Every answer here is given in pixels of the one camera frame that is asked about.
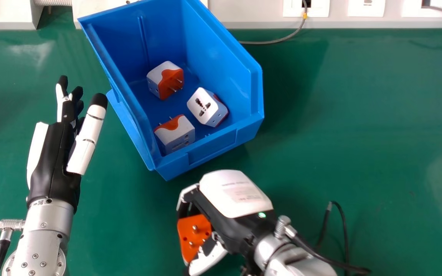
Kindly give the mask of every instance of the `screw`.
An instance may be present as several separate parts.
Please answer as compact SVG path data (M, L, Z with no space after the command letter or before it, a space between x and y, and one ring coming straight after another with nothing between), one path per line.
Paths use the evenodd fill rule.
M275 225L275 231L274 231L274 236L276 239L280 240L282 239L282 236L284 236L285 232L286 232L286 226L288 226L291 223L291 219L288 218L285 215L281 215L278 219L277 219L277 224Z

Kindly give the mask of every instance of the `white wall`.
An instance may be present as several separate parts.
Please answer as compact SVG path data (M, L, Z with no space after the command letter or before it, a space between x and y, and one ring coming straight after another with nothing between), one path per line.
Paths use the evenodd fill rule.
M301 19L282 17L283 0L209 0L227 28L297 28ZM347 0L330 0L328 18L310 18L306 28L442 28L442 18L402 18L403 0L386 0L384 17L347 17Z

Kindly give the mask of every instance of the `robotic arm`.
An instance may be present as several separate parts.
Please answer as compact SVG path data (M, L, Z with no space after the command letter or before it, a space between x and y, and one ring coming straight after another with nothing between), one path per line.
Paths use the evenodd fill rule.
M244 276L336 276L330 264L370 272L316 253L240 171L207 173L182 190L177 214L186 276L201 275L228 253L243 255Z
M95 94L86 117L78 86L71 94L61 76L56 84L57 122L37 123L33 133L26 179L26 220L0 221L0 270L11 235L21 231L16 251L2 269L3 276L62 276L66 270L67 243L79 203L81 175L93 156L107 110L107 98Z

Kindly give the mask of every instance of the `green table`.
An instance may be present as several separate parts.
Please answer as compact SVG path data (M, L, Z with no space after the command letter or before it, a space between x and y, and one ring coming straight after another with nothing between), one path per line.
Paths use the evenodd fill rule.
M84 87L85 102L109 90L70 11L53 13L40 30L0 32L0 219L25 218L28 148L35 123L55 120L59 75ZM180 275L178 193L233 168L312 242L328 201L340 202L351 262L374 275L442 275L442 30L305 30L247 50L264 70L258 136L170 182L146 169L110 109L81 184L70 274ZM328 227L322 251L342 259L337 212ZM206 275L238 276L241 263L229 256Z

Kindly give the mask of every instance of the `blue bin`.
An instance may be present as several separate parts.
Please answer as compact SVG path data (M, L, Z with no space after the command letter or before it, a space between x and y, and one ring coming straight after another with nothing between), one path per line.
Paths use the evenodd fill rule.
M79 22L110 80L110 104L150 171L170 180L255 137L264 118L262 69L199 0L143 0ZM184 70L185 85L161 101L146 74L164 61ZM199 86L228 107L216 128L186 107ZM179 114L195 126L195 142L162 156L153 129Z

